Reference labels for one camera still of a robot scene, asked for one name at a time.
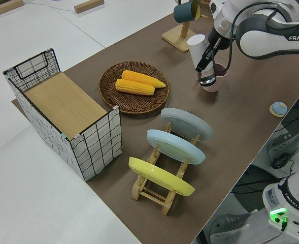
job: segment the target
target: small round button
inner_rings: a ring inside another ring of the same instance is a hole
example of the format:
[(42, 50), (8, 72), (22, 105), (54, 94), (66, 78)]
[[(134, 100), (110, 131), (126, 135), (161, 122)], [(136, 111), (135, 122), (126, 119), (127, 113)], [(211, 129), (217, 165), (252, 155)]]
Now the small round button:
[(276, 117), (283, 117), (288, 111), (286, 104), (283, 102), (275, 102), (270, 106), (270, 112)]

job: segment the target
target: pale blue plate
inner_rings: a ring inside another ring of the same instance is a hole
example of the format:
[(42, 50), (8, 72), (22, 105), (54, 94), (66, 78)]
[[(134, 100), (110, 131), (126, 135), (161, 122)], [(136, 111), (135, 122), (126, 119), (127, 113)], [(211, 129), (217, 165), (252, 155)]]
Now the pale blue plate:
[(190, 142), (165, 131), (148, 130), (147, 141), (153, 147), (158, 145), (158, 150), (180, 162), (190, 159), (189, 164), (200, 164), (205, 159), (205, 154)]
[(193, 140), (200, 134), (198, 140), (207, 140), (214, 135), (211, 126), (201, 118), (177, 108), (164, 108), (160, 113), (163, 123), (172, 123), (172, 131), (185, 138)]

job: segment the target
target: wicker plate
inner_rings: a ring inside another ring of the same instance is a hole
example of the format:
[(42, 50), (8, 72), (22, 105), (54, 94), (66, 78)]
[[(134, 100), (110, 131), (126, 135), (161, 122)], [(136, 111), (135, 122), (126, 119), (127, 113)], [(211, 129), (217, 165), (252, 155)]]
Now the wicker plate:
[[(117, 91), (115, 82), (121, 78), (124, 70), (132, 70), (152, 76), (164, 84), (164, 88), (156, 88), (154, 95), (143, 96)], [(111, 107), (120, 106), (120, 111), (128, 114), (144, 114), (154, 111), (162, 106), (170, 93), (170, 84), (166, 76), (156, 67), (142, 62), (123, 62), (106, 70), (98, 85), (99, 93), (103, 100)]]

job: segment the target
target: brown tabletop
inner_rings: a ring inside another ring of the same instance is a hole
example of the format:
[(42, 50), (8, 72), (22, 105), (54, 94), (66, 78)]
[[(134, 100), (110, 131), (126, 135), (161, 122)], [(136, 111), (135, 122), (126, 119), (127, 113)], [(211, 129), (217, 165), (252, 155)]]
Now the brown tabletop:
[[(176, 25), (169, 15), (65, 71), (108, 110), (97, 88), (102, 73), (129, 60), (152, 64), (170, 82), (165, 107), (189, 111), (214, 129), (211, 139), (197, 143), (207, 159), (200, 165), (189, 165), (183, 177), (194, 186), (194, 193), (177, 195), (164, 216), (157, 203), (144, 197), (139, 201), (131, 198), (137, 175), (128, 167), (129, 157), (147, 160), (150, 156), (152, 147), (146, 132), (164, 130), (159, 111), (148, 116), (121, 116), (122, 155), (87, 183), (142, 243), (191, 243), (280, 123), (281, 119), (269, 112), (270, 105), (282, 101), (290, 108), (299, 97), (299, 55), (253, 60), (241, 54), (235, 43), (228, 74), (219, 78), (223, 82), (220, 90), (204, 91), (197, 82), (190, 53), (182, 53), (161, 39), (162, 33)], [(192, 22), (190, 29), (208, 34), (211, 26), (209, 15)], [(226, 65), (228, 50), (220, 51), (216, 61)], [(162, 155), (157, 166), (176, 173), (179, 164)]]

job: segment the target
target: franka robot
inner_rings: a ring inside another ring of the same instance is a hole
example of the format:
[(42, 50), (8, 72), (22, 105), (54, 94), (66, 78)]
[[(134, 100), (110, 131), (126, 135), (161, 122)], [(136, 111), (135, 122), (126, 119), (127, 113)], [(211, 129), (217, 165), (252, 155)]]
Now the franka robot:
[[(215, 63), (217, 52), (229, 48), (227, 67), (218, 71), (228, 70), (234, 40), (240, 51), (253, 59), (299, 54), (299, 5), (295, 0), (211, 0), (210, 9), (214, 26), (197, 65), (198, 72), (207, 72)], [(210, 86), (216, 82), (216, 76), (202, 77), (199, 82), (201, 86)]]
[[(228, 70), (234, 40), (249, 58), (299, 54), (299, 5), (295, 0), (211, 0), (209, 6), (214, 26), (208, 35), (209, 46), (197, 65), (198, 72), (207, 71), (211, 62), (215, 63), (217, 52), (229, 48), (225, 68)], [(215, 81), (215, 75), (199, 79), (202, 86), (210, 86)], [(299, 172), (267, 186), (263, 202), (269, 224), (299, 241)]]

